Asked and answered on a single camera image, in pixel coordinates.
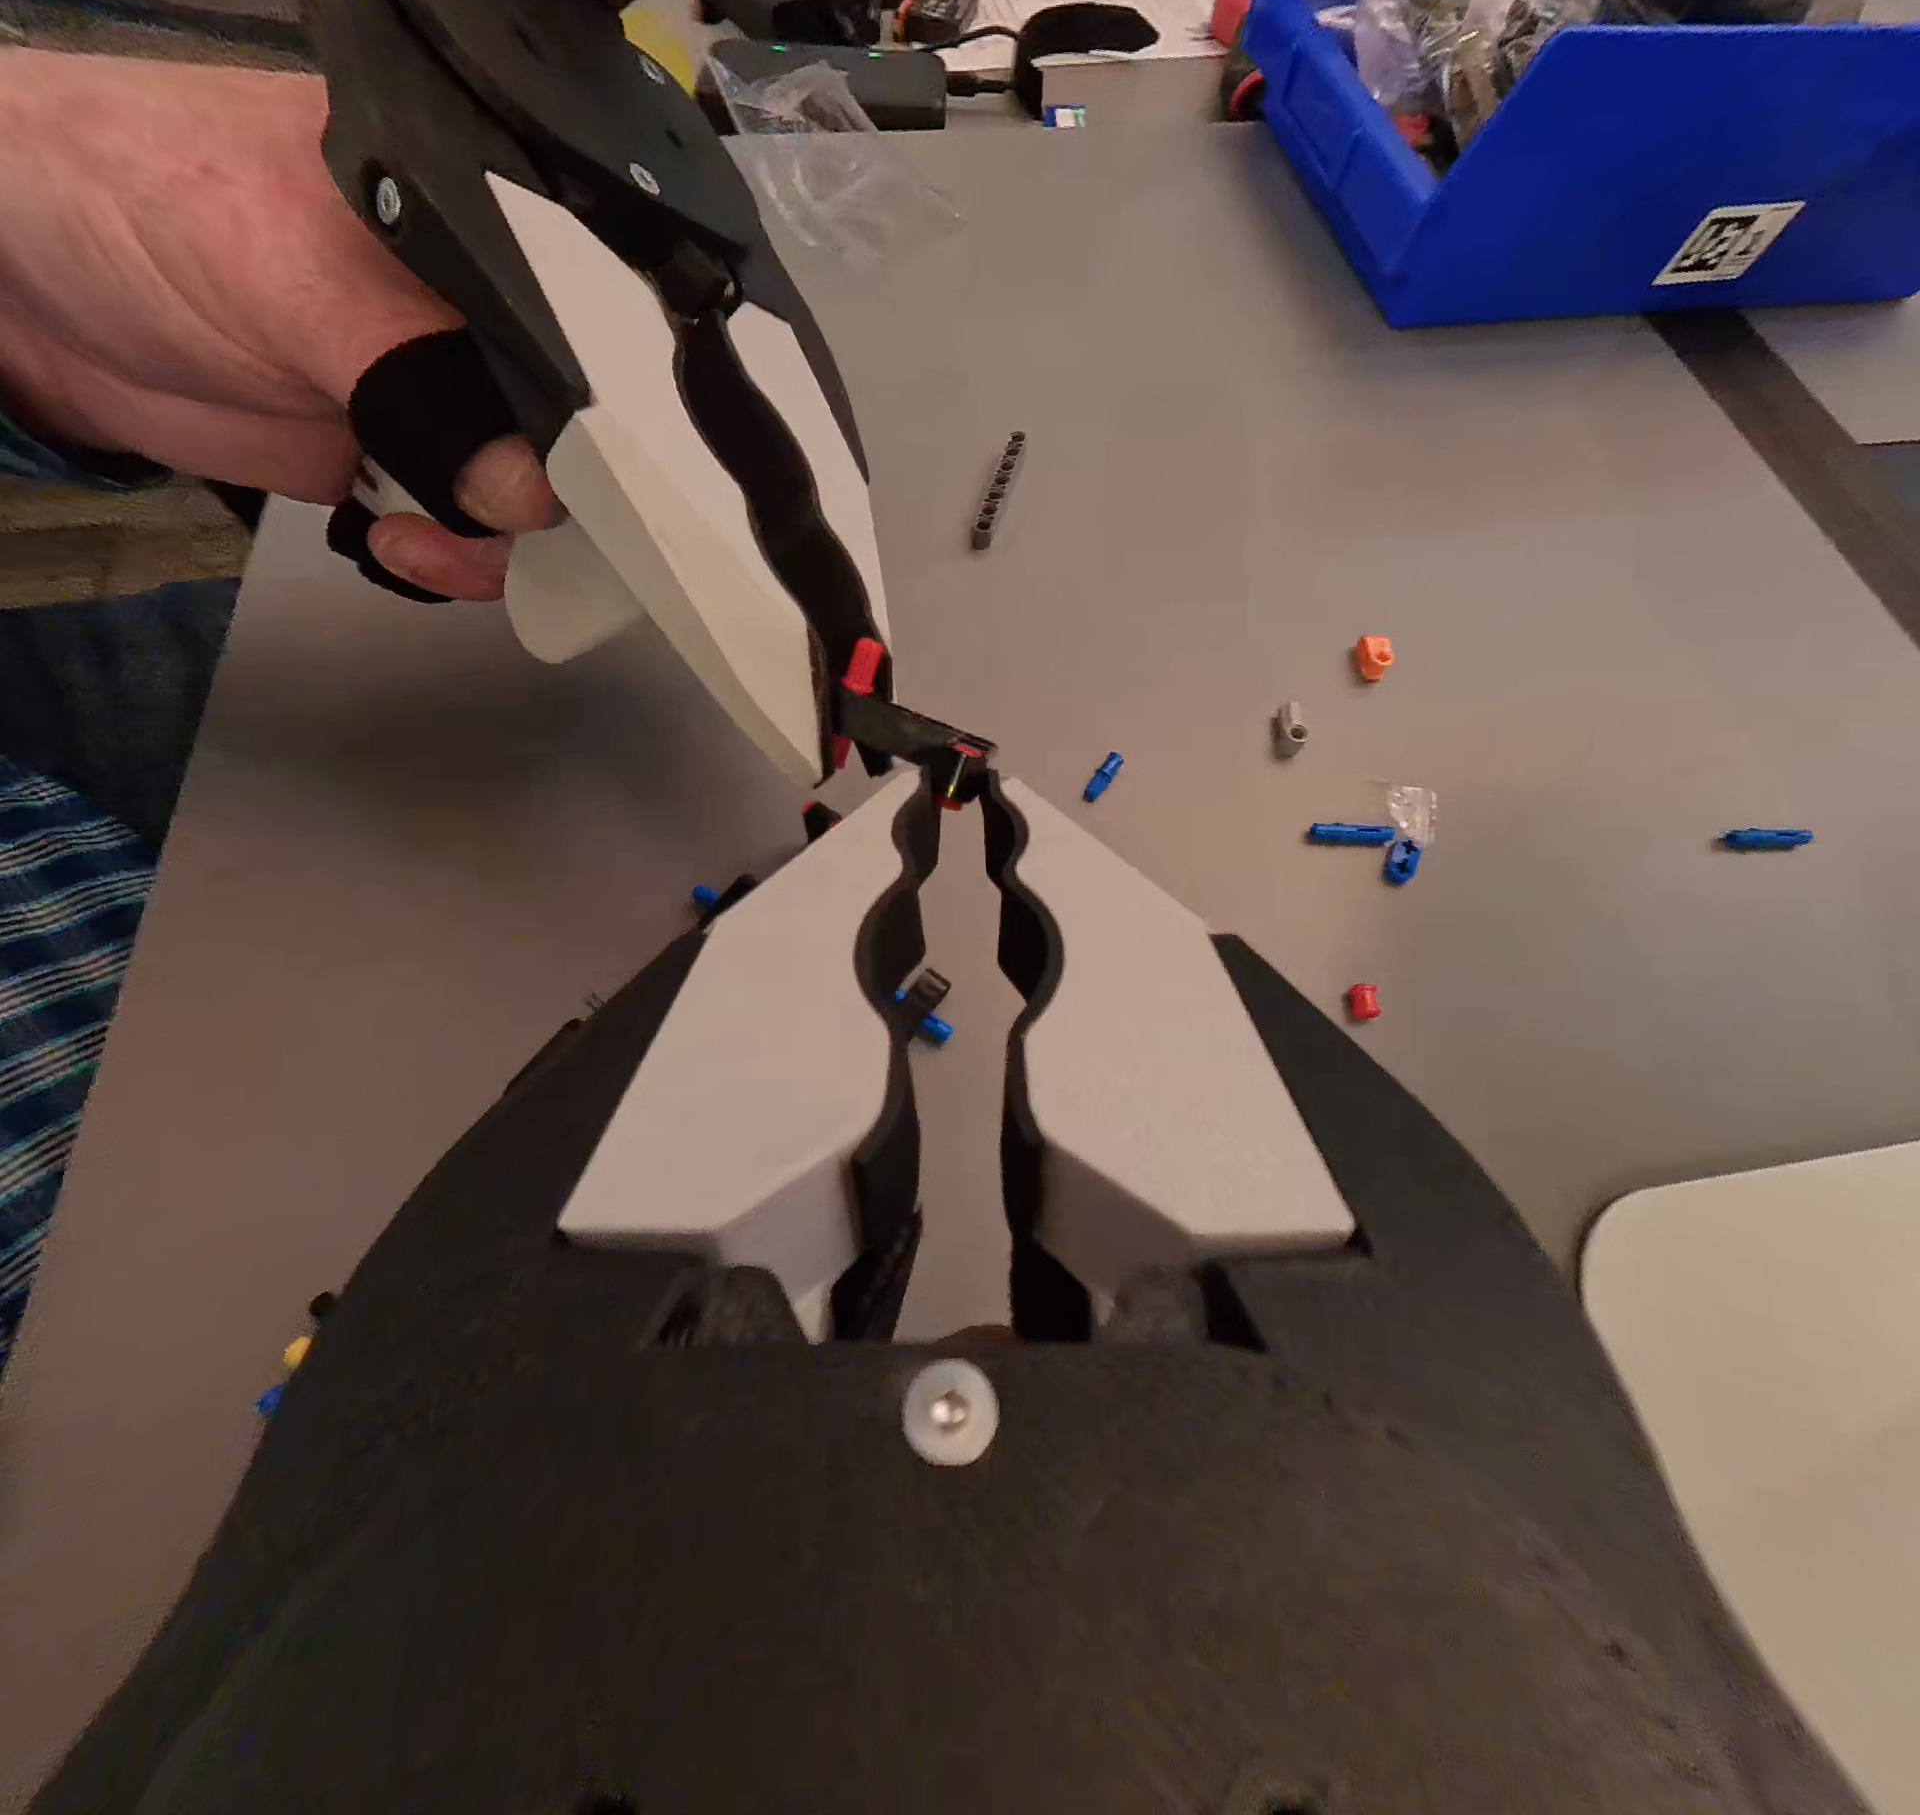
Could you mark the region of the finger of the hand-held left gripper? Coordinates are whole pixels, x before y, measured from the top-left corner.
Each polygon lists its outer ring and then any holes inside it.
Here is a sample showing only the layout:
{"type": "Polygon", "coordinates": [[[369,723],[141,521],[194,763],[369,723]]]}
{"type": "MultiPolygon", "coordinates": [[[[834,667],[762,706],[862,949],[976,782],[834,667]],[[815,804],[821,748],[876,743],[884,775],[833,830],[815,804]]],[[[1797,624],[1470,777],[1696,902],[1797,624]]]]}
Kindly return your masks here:
{"type": "Polygon", "coordinates": [[[569,517],[508,561],[521,645],[569,661],[648,617],[747,737],[815,786],[828,752],[803,609],[685,409],[660,296],[561,204],[497,174],[488,185],[590,387],[545,458],[569,517]]]}
{"type": "Polygon", "coordinates": [[[731,719],[827,719],[894,627],[844,384],[767,260],[675,248],[675,643],[731,719]]]}

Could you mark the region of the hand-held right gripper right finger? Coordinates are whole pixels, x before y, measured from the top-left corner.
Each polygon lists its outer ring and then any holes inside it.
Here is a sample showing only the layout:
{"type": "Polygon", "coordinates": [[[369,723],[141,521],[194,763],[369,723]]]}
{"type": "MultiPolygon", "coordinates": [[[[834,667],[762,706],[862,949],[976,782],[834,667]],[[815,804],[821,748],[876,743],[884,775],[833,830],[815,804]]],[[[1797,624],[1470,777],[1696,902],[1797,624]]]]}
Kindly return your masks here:
{"type": "Polygon", "coordinates": [[[1355,1216],[1210,927],[1027,784],[979,796],[1021,994],[1002,1201],[1027,1339],[1091,1336],[1148,1268],[1343,1247],[1355,1216]]]}

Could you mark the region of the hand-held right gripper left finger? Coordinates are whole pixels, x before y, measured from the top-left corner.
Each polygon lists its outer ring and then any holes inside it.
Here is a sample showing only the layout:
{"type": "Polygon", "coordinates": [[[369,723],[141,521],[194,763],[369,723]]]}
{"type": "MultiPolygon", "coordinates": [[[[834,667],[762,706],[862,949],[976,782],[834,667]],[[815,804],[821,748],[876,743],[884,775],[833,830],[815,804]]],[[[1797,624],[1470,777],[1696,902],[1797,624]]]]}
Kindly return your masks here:
{"type": "Polygon", "coordinates": [[[894,994],[923,882],[925,788],[900,772],[707,921],[559,1231],[762,1268],[812,1339],[889,1333],[921,1226],[894,994]]]}

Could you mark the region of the black lego chassis assembly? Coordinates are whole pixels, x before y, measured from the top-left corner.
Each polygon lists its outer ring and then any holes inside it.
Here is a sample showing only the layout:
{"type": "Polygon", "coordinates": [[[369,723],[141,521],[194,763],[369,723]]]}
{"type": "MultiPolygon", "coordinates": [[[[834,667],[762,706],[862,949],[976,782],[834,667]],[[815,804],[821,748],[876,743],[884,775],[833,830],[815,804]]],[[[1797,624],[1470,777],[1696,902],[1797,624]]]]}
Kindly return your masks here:
{"type": "MultiPolygon", "coordinates": [[[[805,842],[812,844],[824,836],[839,815],[828,808],[824,802],[809,802],[803,807],[803,830],[805,842]]],[[[689,891],[690,912],[695,923],[704,930],[707,923],[726,913],[738,899],[749,891],[754,891],[757,876],[750,872],[741,872],[727,882],[726,889],[713,889],[707,884],[697,884],[689,891]]],[[[951,1037],[951,1025],[940,1011],[950,992],[950,978],[940,969],[925,965],[912,981],[903,986],[897,986],[894,1002],[914,1013],[914,1035],[927,1038],[934,1048],[944,1048],[951,1037]]],[[[314,1296],[308,1304],[308,1329],[292,1338],[281,1359],[281,1370],[277,1379],[256,1398],[254,1409],[262,1421],[277,1415],[288,1379],[302,1368],[305,1353],[314,1346],[314,1331],[318,1329],[324,1314],[330,1310],[334,1296],[321,1292],[314,1296]]]]}

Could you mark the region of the black lego arm red pins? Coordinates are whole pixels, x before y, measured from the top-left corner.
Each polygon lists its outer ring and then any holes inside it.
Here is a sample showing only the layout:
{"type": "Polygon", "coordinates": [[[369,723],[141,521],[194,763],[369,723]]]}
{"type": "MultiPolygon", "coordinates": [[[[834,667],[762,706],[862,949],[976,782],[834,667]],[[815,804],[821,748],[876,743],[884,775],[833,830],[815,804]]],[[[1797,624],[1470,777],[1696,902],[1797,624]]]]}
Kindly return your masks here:
{"type": "Polygon", "coordinates": [[[851,752],[869,773],[894,760],[929,772],[937,804],[950,813],[979,800],[989,784],[995,743],[931,719],[889,697],[890,656],[881,639],[854,642],[846,667],[828,695],[828,769],[851,752]]]}

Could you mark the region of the grey long lego beam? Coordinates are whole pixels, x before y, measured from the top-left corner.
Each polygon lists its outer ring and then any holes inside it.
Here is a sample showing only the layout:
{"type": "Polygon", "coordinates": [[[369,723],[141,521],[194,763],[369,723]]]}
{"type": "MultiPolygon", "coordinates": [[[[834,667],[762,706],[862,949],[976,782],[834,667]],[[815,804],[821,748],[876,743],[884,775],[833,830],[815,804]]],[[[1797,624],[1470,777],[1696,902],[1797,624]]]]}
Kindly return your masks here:
{"type": "Polygon", "coordinates": [[[1027,441],[1029,434],[1016,428],[1005,437],[995,458],[968,528],[968,547],[973,553],[983,553],[994,546],[997,523],[1021,472],[1027,441]]]}

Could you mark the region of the person's left hand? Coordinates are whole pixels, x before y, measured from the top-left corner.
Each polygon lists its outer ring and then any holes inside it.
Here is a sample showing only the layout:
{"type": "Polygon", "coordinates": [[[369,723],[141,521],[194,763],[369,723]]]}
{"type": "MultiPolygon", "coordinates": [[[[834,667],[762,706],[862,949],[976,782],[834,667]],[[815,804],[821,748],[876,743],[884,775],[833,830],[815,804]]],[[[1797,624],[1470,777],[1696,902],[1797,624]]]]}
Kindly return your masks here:
{"type": "Polygon", "coordinates": [[[349,495],[356,387],[464,319],[348,208],[326,118],[309,72],[4,48],[6,480],[349,495]]]}

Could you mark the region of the clear plastic bag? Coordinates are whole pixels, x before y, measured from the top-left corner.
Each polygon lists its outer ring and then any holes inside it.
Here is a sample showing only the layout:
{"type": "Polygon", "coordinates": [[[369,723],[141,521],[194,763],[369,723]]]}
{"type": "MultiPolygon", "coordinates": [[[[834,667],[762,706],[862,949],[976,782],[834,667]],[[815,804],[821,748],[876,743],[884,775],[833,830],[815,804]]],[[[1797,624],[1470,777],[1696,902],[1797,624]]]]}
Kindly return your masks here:
{"type": "Polygon", "coordinates": [[[707,53],[729,161],[754,202],[812,251],[858,267],[951,242],[961,208],[858,105],[851,81],[824,60],[752,76],[736,49],[707,53]]]}

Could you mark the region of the black power bank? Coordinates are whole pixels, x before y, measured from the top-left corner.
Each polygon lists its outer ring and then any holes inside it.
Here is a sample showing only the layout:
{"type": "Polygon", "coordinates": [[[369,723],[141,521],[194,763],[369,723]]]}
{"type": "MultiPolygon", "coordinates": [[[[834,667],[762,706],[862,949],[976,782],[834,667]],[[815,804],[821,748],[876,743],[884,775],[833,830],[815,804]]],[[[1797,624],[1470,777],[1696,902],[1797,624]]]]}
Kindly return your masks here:
{"type": "Polygon", "coordinates": [[[721,86],[724,70],[744,86],[762,86],[785,81],[807,66],[837,72],[856,107],[881,132],[937,132],[947,124],[947,70],[937,53],[914,48],[721,38],[707,49],[695,99],[708,122],[727,133],[734,121],[721,86]]]}

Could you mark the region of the blue plastic bin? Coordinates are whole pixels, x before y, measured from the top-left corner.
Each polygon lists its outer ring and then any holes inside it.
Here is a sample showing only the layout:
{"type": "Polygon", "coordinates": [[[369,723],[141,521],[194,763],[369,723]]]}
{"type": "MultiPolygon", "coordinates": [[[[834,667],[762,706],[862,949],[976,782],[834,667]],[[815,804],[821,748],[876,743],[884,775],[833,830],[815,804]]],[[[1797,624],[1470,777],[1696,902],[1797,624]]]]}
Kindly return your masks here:
{"type": "Polygon", "coordinates": [[[1870,305],[1917,283],[1915,25],[1573,27],[1435,174],[1317,12],[1262,112],[1386,324],[1870,305]]]}

